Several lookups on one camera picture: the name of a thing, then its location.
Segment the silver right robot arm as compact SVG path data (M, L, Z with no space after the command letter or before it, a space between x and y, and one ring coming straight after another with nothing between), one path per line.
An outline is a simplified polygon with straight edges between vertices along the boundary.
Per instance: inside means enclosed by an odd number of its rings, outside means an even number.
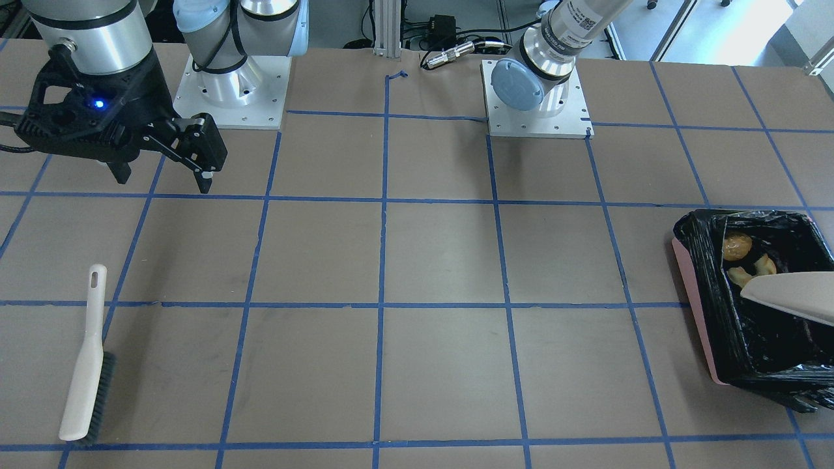
M24 1L48 45L27 109L2 112L24 147L106 164L125 184L143 150L193 173L227 158L222 128L277 130L292 57L309 47L307 1L176 1L190 62L170 93L145 21L154 1Z

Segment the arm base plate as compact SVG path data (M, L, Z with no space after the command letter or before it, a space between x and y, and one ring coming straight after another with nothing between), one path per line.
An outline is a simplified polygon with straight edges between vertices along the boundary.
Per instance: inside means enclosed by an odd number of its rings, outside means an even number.
M522 111L496 94L491 74L497 62L482 61L483 97L491 136L584 139L594 135L578 71L573 70L565 83L549 90L535 109Z
M221 130L280 130L291 57L250 56L226 74L196 72L188 59L173 107L184 118L208 113Z

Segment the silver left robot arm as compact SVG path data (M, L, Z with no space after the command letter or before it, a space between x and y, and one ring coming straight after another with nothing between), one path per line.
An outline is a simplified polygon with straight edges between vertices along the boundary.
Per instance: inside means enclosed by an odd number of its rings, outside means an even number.
M576 56L629 5L559 1L542 8L539 23L527 27L507 56L495 63L489 74L492 90L512 109L537 109L552 89L571 77Z

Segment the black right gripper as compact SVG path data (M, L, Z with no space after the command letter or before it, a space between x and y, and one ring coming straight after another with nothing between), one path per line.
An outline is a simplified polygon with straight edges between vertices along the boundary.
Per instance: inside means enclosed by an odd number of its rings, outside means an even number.
M202 195L227 157L211 115L173 109L155 51L128 70L92 75L78 70L69 47L51 47L14 131L36 151L106 163L122 185L142 150L161 152L197 175Z

